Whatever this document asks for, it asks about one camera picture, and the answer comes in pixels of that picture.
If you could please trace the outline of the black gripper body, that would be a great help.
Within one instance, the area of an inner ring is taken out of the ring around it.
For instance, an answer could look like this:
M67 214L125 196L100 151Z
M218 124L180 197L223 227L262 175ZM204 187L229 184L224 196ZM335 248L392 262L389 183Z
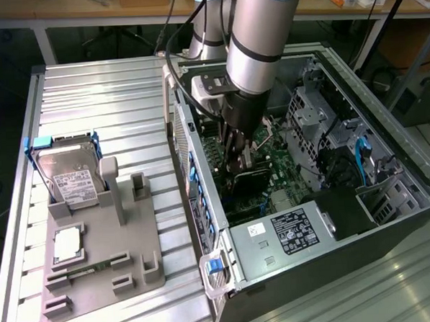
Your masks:
M263 94L248 94L244 91L233 91L225 94L222 118L227 125L251 138L261 123L267 108L270 90Z

